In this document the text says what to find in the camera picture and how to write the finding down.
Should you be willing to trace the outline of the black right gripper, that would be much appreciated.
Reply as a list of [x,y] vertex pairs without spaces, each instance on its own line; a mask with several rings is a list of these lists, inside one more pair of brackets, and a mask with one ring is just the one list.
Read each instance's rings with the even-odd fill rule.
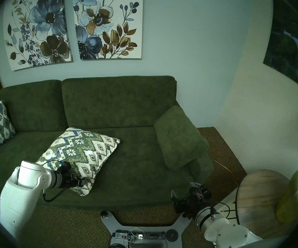
[[177,214],[182,214],[186,219],[195,220],[199,211],[213,207],[209,202],[212,193],[204,184],[190,182],[190,185],[189,196],[183,199],[178,199],[174,190],[171,190],[171,201]]

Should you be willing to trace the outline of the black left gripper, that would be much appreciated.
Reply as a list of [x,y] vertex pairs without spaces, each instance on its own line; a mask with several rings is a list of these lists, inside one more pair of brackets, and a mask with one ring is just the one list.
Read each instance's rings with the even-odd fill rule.
[[76,176],[69,162],[63,161],[59,167],[59,188],[68,189],[74,187],[84,187],[86,179]]

